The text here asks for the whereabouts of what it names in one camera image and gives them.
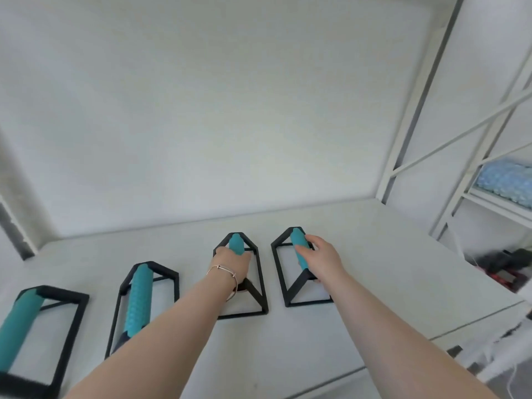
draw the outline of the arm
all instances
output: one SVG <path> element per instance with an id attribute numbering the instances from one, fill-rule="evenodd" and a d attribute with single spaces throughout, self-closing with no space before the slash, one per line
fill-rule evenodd
<path id="1" fill-rule="evenodd" d="M 211 266 L 232 269 L 242 282 L 250 257 L 249 252 L 238 256 L 220 247 Z M 79 382 L 66 399 L 179 397 L 233 288 L 230 273 L 214 268 Z"/>
<path id="2" fill-rule="evenodd" d="M 336 303 L 383 399 L 496 399 L 472 374 L 347 274 L 331 244 L 320 237 L 305 237 L 318 250 L 302 246 L 296 250 Z"/>

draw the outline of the white tabletop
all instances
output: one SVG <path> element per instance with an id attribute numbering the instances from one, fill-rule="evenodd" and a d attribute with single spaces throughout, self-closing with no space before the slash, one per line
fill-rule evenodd
<path id="1" fill-rule="evenodd" d="M 270 313 L 218 321 L 183 398 L 285 398 L 363 365 L 334 304 L 284 306 L 270 243 L 290 226 L 332 242 L 349 272 L 428 338 L 520 301 L 370 199 L 54 242 L 10 285 L 0 319 L 23 287 L 89 293 L 65 378 L 72 386 L 103 360 L 117 289 L 133 264 L 179 271 L 183 294 L 218 242 L 242 231 L 259 248 Z"/>

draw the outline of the bracelet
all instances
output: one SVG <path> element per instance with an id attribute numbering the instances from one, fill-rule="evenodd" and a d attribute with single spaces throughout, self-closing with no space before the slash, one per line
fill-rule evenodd
<path id="1" fill-rule="evenodd" d="M 238 289 L 238 280 L 236 279 L 236 274 L 233 270 L 231 270 L 230 268 L 226 268 L 225 266 L 222 266 L 222 265 L 217 265 L 217 266 L 213 266 L 209 269 L 209 271 L 207 272 L 206 275 L 209 274 L 209 272 L 213 269 L 213 268 L 219 268 L 221 270 L 225 270 L 226 272 L 229 272 L 231 273 L 231 276 L 235 279 L 235 289 L 232 291 L 232 294 L 229 296 L 228 299 L 226 299 L 226 302 L 228 302 L 231 298 L 233 298 L 236 294 L 236 290 Z"/>

